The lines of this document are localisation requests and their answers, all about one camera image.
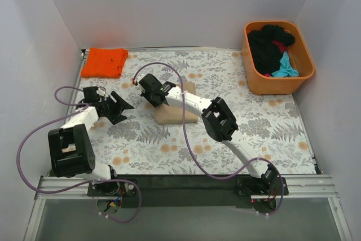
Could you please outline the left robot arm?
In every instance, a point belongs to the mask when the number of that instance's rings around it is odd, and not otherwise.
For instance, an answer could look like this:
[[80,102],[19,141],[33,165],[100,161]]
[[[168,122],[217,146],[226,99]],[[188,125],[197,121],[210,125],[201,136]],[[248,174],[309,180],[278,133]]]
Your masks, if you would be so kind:
[[50,130],[48,142],[52,172],[56,177],[78,177],[94,184],[100,193],[116,195],[122,183],[110,165],[97,162],[89,137],[89,131],[101,118],[112,125],[127,119],[123,111],[134,106],[122,99],[115,91],[109,95],[103,87],[85,87],[83,100],[74,104],[76,110],[61,128]]

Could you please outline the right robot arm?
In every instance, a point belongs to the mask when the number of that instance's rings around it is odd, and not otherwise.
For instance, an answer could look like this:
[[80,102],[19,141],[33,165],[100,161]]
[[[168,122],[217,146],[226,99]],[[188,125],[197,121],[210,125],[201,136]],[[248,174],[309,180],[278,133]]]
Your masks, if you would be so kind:
[[272,192],[284,194],[285,184],[279,171],[269,160],[257,156],[243,141],[236,117],[222,98],[216,97],[211,100],[190,94],[184,90],[183,84],[162,84],[150,73],[136,76],[133,84],[140,88],[141,96],[154,107],[167,104],[181,108],[183,122],[187,111],[201,118],[208,136],[228,147],[243,163],[238,172],[243,169],[248,171],[250,192],[265,195]]

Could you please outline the beige t shirt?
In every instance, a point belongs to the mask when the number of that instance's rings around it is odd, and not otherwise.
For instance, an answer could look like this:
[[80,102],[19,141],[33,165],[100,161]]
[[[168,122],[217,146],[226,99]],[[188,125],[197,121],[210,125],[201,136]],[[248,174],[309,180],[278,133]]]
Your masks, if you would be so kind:
[[[183,84],[185,91],[196,94],[196,85],[194,82],[186,82]],[[182,109],[179,107],[168,106],[165,104],[161,104],[157,108],[155,108],[154,112],[155,120],[160,125],[166,124],[181,124],[182,123]],[[199,117],[186,111],[185,114],[185,122],[198,122]]]

